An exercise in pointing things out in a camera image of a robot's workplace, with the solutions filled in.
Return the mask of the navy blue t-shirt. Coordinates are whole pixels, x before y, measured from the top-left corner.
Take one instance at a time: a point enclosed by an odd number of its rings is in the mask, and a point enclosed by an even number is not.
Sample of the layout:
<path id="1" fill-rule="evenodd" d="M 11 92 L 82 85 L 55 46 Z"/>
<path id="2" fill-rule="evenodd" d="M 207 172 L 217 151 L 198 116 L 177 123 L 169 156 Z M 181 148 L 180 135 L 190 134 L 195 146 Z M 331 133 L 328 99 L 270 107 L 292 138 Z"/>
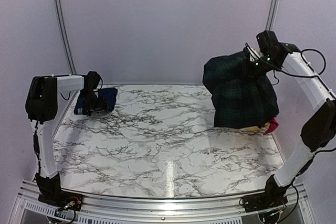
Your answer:
<path id="1" fill-rule="evenodd" d="M 94 112 L 112 112 L 117 101 L 118 89 L 103 88 L 97 92 L 81 90 L 74 114 L 91 116 Z"/>

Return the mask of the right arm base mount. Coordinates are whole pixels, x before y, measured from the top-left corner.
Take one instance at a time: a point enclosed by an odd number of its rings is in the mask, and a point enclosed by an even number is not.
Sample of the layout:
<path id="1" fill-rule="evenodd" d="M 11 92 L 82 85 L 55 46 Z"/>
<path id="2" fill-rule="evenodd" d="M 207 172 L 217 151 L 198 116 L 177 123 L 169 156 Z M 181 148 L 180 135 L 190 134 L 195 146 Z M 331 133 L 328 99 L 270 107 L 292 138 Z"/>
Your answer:
<path id="1" fill-rule="evenodd" d="M 267 197 L 266 193 L 257 193 L 245 195 L 239 200 L 240 206 L 245 209 L 245 212 L 253 212 L 265 210 L 273 207 L 284 206 L 288 202 L 285 194 L 280 194 L 275 198 Z"/>

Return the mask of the dark green plaid garment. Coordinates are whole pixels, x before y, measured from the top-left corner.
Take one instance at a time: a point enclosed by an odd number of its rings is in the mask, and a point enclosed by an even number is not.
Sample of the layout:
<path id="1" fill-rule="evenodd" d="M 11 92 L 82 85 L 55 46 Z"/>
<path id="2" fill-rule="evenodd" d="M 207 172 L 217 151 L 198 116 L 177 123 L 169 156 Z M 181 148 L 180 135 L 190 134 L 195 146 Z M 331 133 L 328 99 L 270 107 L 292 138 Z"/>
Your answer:
<path id="1" fill-rule="evenodd" d="M 211 58 L 202 83 L 211 93 L 214 127 L 261 127 L 279 114 L 276 93 L 267 76 L 252 77 L 246 50 Z"/>

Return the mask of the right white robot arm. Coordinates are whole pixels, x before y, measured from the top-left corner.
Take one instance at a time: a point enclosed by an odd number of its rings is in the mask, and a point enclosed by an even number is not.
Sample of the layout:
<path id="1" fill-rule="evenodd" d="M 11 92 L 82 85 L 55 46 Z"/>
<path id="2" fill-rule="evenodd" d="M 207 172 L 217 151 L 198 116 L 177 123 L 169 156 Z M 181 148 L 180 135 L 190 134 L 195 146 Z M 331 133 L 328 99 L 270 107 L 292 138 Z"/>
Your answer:
<path id="1" fill-rule="evenodd" d="M 296 45 L 267 42 L 260 46 L 260 52 L 250 64 L 252 73 L 261 75 L 275 70 L 294 77 L 312 106 L 312 116 L 302 126 L 300 139 L 285 163 L 267 179 L 264 192 L 243 197 L 248 206 L 256 200 L 271 207 L 335 137 L 335 94 Z"/>

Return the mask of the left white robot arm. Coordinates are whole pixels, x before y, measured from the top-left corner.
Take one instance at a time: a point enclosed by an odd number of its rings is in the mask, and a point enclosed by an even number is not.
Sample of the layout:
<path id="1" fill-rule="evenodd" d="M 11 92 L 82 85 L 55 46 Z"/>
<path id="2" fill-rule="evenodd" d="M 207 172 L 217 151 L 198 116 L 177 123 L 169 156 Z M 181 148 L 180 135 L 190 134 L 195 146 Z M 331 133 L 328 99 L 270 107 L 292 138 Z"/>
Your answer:
<path id="1" fill-rule="evenodd" d="M 53 121 L 58 114 L 58 96 L 64 92 L 79 91 L 81 113 L 90 116 L 95 110 L 107 110 L 108 102 L 98 97 L 96 90 L 101 76 L 90 71 L 86 75 L 35 76 L 32 79 L 25 109 L 33 129 L 34 152 L 38 172 L 36 182 L 40 193 L 54 205 L 66 202 L 53 153 Z"/>

